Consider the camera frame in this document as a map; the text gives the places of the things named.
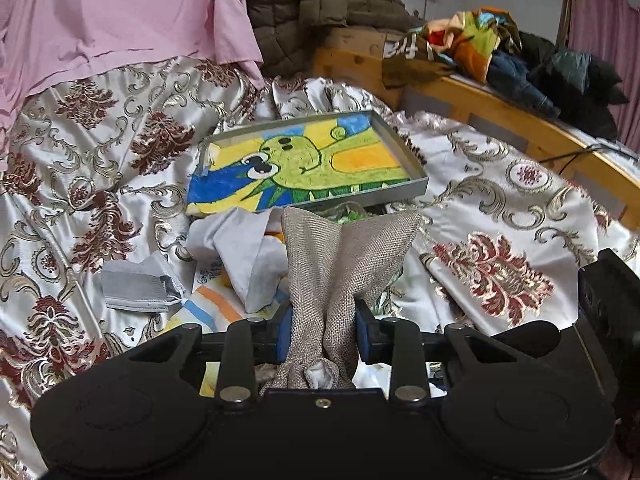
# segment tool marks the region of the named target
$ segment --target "burlap fabric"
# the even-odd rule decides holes
[[[348,388],[358,365],[354,297],[372,304],[420,223],[400,212],[338,225],[302,209],[282,216],[293,306],[291,346],[272,388]]]

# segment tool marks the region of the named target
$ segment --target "pink cloth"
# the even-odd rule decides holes
[[[620,141],[640,152],[640,11],[628,0],[572,0],[569,48],[616,67],[629,104],[609,110]]]
[[[263,84],[245,0],[0,0],[0,171],[25,97],[174,56],[240,62]]]

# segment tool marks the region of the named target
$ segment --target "gray face mask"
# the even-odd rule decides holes
[[[167,312],[186,289],[160,251],[135,264],[105,262],[100,272],[107,307],[134,312]]]

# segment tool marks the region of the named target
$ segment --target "pink sheet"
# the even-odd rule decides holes
[[[262,84],[245,0],[0,0],[0,40],[0,171],[25,97],[63,81],[193,56]]]

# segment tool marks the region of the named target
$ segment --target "dinosaur eye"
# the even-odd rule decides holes
[[[260,164],[267,160],[269,155],[262,152],[257,153],[249,153],[249,155],[245,155],[240,162],[242,162],[246,166],[255,166],[256,164]]]
[[[249,168],[249,171],[246,172],[246,176],[253,180],[262,180],[275,175],[279,171],[280,168],[275,164],[271,164],[270,162],[260,162],[255,164],[254,167]]]

